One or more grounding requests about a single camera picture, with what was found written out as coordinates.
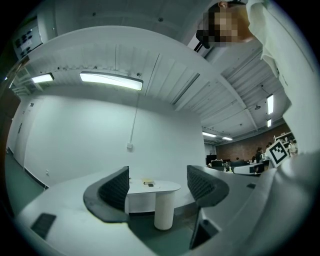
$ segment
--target white countertop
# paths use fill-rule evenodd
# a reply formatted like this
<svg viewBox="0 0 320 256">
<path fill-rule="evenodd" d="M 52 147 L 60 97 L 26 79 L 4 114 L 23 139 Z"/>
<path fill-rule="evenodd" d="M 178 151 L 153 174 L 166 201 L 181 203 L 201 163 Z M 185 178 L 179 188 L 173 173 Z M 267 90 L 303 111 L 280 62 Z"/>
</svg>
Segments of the white countertop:
<svg viewBox="0 0 320 256">
<path fill-rule="evenodd" d="M 102 171 L 56 184 L 29 203 L 15 221 L 31 227 L 42 213 L 56 215 L 46 242 L 66 255 L 114 255 L 115 252 L 117 255 L 155 255 L 133 234 L 127 223 L 104 223 L 87 210 L 83 200 L 86 188 L 110 174 L 110 171 Z M 131 179 L 128 194 L 181 188 L 170 181 L 155 180 L 154 185 L 149 187 L 140 179 Z M 37 239 L 36 242 L 44 243 L 44 240 Z"/>
<path fill-rule="evenodd" d="M 144 185 L 142 179 L 130 179 L 130 189 L 128 195 L 153 193 L 153 192 L 169 192 L 177 191 L 181 189 L 181 186 L 177 183 L 164 180 L 154 180 L 153 186 Z"/>
</svg>

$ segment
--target fluorescent ceiling light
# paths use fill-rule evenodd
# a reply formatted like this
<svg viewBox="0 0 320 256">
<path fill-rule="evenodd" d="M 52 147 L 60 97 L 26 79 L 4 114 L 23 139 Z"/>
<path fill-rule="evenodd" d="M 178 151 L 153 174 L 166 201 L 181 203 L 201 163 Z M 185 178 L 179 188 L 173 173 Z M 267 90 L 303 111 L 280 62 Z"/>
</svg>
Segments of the fluorescent ceiling light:
<svg viewBox="0 0 320 256">
<path fill-rule="evenodd" d="M 211 134 L 211 133 L 206 133 L 206 132 L 202 132 L 203 135 L 205 136 L 209 136 L 209 137 L 217 137 L 217 135 Z"/>
<path fill-rule="evenodd" d="M 51 73 L 48 73 L 48 74 L 36 76 L 36 77 L 32 78 L 32 81 L 34 83 L 41 83 L 41 82 L 53 81 L 54 79 L 55 79 L 54 76 Z"/>
<path fill-rule="evenodd" d="M 113 86 L 127 87 L 141 91 L 144 81 L 124 75 L 99 73 L 99 72 L 81 72 L 81 80 L 84 82 L 102 83 Z"/>
<path fill-rule="evenodd" d="M 266 99 L 268 101 L 268 114 L 270 115 L 274 111 L 274 96 L 271 94 Z"/>
</svg>

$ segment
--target floor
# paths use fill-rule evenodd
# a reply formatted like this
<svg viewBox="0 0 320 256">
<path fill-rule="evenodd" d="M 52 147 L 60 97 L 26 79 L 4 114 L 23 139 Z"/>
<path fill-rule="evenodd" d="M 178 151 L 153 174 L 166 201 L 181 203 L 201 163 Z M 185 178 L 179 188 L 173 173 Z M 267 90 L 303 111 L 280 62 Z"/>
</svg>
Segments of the floor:
<svg viewBox="0 0 320 256">
<path fill-rule="evenodd" d="M 10 153 L 5 156 L 5 183 L 15 216 L 44 190 L 25 173 Z"/>
<path fill-rule="evenodd" d="M 130 216 L 130 228 L 159 256 L 178 256 L 189 251 L 195 218 L 192 223 L 191 218 L 182 219 L 174 216 L 172 228 L 167 231 L 156 229 L 154 219 L 154 215 Z"/>
<path fill-rule="evenodd" d="M 5 182 L 14 215 L 43 192 L 14 159 L 5 157 Z M 160 231 L 154 227 L 154 215 L 130 216 L 130 228 L 135 235 L 159 256 L 178 256 L 189 250 L 189 244 L 196 222 L 196 215 L 174 216 L 170 230 Z"/>
</svg>

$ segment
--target computer monitor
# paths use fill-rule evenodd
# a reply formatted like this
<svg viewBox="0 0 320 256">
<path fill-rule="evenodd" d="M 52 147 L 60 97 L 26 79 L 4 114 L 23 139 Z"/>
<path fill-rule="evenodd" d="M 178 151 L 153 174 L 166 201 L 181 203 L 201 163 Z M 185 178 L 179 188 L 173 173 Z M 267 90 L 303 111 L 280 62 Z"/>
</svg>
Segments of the computer monitor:
<svg viewBox="0 0 320 256">
<path fill-rule="evenodd" d="M 214 161 L 214 160 L 217 160 L 217 155 L 216 154 L 208 154 L 206 156 L 205 163 L 208 165 L 211 163 L 211 161 Z"/>
<path fill-rule="evenodd" d="M 243 159 L 238 160 L 238 161 L 231 161 L 230 162 L 231 167 L 246 166 L 247 164 L 248 163 Z"/>
<path fill-rule="evenodd" d="M 222 161 L 212 161 L 211 162 L 212 167 L 221 167 L 222 166 Z"/>
</svg>

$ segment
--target white ceiling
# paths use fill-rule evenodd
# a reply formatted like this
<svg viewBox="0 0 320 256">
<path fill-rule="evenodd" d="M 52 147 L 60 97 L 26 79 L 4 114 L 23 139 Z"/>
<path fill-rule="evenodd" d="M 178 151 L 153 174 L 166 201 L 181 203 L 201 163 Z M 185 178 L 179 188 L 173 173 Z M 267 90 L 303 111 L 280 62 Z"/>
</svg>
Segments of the white ceiling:
<svg viewBox="0 0 320 256">
<path fill-rule="evenodd" d="M 128 26 L 183 41 L 212 0 L 55 0 L 58 35 L 96 26 Z"/>
<path fill-rule="evenodd" d="M 111 1 L 94 0 L 92 1 L 94 4 L 90 7 L 79 4 L 78 16 L 86 17 L 91 12 L 105 10 L 109 2 Z M 125 8 L 125 10 L 135 10 L 147 15 L 145 10 L 151 7 L 148 3 L 143 5 L 145 2 L 144 0 L 114 2 L 117 4 L 110 7 L 108 13 L 112 15 L 110 13 L 112 10 Z M 183 26 L 182 21 L 173 17 L 174 13 L 184 13 L 197 2 L 159 1 L 150 15 L 158 16 L 160 13 L 172 24 Z M 177 10 L 180 5 L 185 6 L 181 7 L 181 12 Z M 32 93 L 37 90 L 30 78 L 41 73 L 52 73 L 55 78 L 53 82 L 41 83 L 42 89 L 47 86 L 94 86 L 95 84 L 81 81 L 79 76 L 81 71 L 95 70 L 133 78 L 138 78 L 139 73 L 141 74 L 139 78 L 143 80 L 141 94 L 168 102 L 174 105 L 177 111 L 186 109 L 197 113 L 201 119 L 202 130 L 218 135 L 216 138 L 204 137 L 205 142 L 216 144 L 223 142 L 222 136 L 239 138 L 250 132 L 266 129 L 269 118 L 272 118 L 272 121 L 281 120 L 289 106 L 289 101 L 270 67 L 260 60 L 262 46 L 258 41 L 236 44 L 229 48 L 214 48 L 205 57 L 206 63 L 199 63 L 201 67 L 206 64 L 209 67 L 208 70 L 216 74 L 213 78 L 209 78 L 208 75 L 202 74 L 201 69 L 195 71 L 198 63 L 194 63 L 193 56 L 197 55 L 196 53 L 189 48 L 184 49 L 187 47 L 182 44 L 175 43 L 174 47 L 182 48 L 187 53 L 191 51 L 192 58 L 184 58 L 181 55 L 174 57 L 175 51 L 172 54 L 164 54 L 166 48 L 163 45 L 174 42 L 165 36 L 159 38 L 163 40 L 163 43 L 160 42 L 162 46 L 160 44 L 150 46 L 146 42 L 144 46 L 140 46 L 139 43 L 133 42 L 133 39 L 123 43 L 121 40 L 121 43 L 112 42 L 111 39 L 108 41 L 108 37 L 103 38 L 103 41 L 97 40 L 77 45 L 70 43 L 67 48 L 61 47 L 61 49 L 54 45 L 53 47 L 58 50 L 43 54 L 26 66 L 22 71 L 26 76 L 20 79 L 20 82 L 18 79 L 15 80 L 14 84 L 17 88 L 14 90 L 18 93 Z M 36 49 L 38 53 L 41 52 L 41 47 Z M 270 94 L 274 94 L 274 113 L 268 115 L 266 99 Z M 255 110 L 256 105 L 260 106 L 259 110 Z"/>
</svg>

